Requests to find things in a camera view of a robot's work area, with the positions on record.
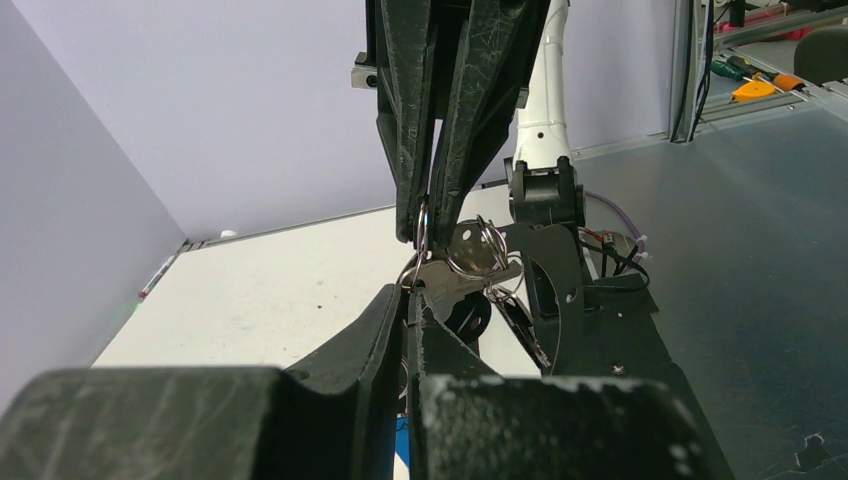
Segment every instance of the gray metal table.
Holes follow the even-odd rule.
[[[650,236],[657,329],[739,479],[848,479],[848,123],[809,107],[578,166]]]

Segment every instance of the blue object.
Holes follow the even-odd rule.
[[[409,419],[407,417],[398,417],[395,430],[395,452],[403,460],[406,468],[409,468]]]

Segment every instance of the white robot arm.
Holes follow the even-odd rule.
[[[542,40],[530,76],[527,104],[518,110],[518,141],[513,157],[529,170],[556,168],[571,157],[565,125],[562,43],[570,0],[551,0]]]

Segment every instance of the orange screwdriver handle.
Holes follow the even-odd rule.
[[[784,75],[782,73],[775,75],[774,80],[772,81],[777,88],[787,92],[790,90],[801,90],[806,86],[800,78],[792,75]]]

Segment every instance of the screwdriver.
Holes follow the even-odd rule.
[[[721,60],[713,60],[713,63],[710,64],[710,71],[716,75],[736,80],[737,82],[741,82],[745,79],[745,72],[743,70],[739,70],[738,68],[733,67],[727,62],[722,62]]]
[[[751,62],[738,55],[728,57],[727,64],[731,67],[736,68],[737,70],[745,72],[752,78],[757,75],[762,75],[763,77],[773,82],[774,86],[780,88],[781,90],[801,90],[806,86],[804,85],[804,82],[801,81],[801,79],[798,77],[763,70],[762,68],[755,67],[751,64]]]

